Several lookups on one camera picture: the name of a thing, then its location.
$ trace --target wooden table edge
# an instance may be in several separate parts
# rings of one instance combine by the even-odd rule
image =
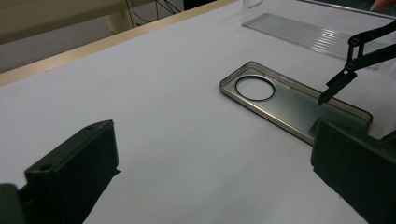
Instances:
[[[49,71],[50,69],[62,66],[64,64],[71,63],[75,60],[86,57],[100,50],[110,48],[129,39],[133,39],[138,36],[153,32],[155,30],[162,29],[179,21],[184,21],[192,17],[204,14],[208,11],[227,6],[235,1],[236,0],[218,0],[200,7],[193,8],[191,10],[183,11],[165,19],[154,21],[147,25],[140,26],[120,34],[95,41],[91,44],[76,49],[71,49],[67,52],[49,57],[48,59],[44,59],[36,63],[30,63],[25,66],[7,71],[0,74],[0,87],[25,79],[27,77]]]

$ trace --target cable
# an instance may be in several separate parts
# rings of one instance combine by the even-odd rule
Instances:
[[[158,1],[155,0],[155,9],[157,10],[157,21],[160,19],[160,16],[158,15]]]
[[[136,17],[137,18],[139,18],[140,20],[142,20],[142,21],[146,21],[145,19],[143,19],[143,18],[141,18],[141,17],[139,17],[139,15],[137,15],[134,11],[132,11],[135,15],[136,15]]]
[[[164,9],[166,9],[168,12],[170,12],[170,13],[173,13],[173,14],[176,14],[176,12],[174,11],[174,10],[172,10],[172,8],[171,7],[169,7],[171,10],[169,10],[167,7],[165,7],[163,4],[161,4],[160,2],[158,2],[158,4],[160,4],[160,6],[162,6]]]
[[[131,24],[132,24],[132,28],[134,28],[134,20],[132,19],[132,14],[131,14],[131,8],[129,7],[129,0],[126,0],[126,6],[128,7],[128,13],[129,13],[129,18],[131,18]]]
[[[181,12],[180,10],[178,10],[177,7],[175,7],[172,3],[168,2],[167,0],[163,0],[165,3],[168,3],[169,5],[171,5],[174,9],[176,9],[178,12]]]

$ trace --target white surface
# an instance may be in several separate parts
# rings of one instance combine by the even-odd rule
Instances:
[[[120,170],[85,223],[365,221],[312,171],[311,147],[219,92],[248,61],[313,88],[344,65],[240,26],[242,3],[0,88],[0,183],[80,128],[114,119]],[[359,71],[338,95],[396,129],[395,79]]]

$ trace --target clear plastic container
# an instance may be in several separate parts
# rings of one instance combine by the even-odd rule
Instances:
[[[244,0],[242,25],[345,61],[351,36],[392,21],[382,14],[310,0]],[[364,53],[395,43],[395,33],[367,43]]]

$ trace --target circular camera hole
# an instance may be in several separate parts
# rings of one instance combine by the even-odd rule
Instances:
[[[236,82],[236,90],[249,100],[263,101],[274,95],[275,86],[265,78],[242,77]]]

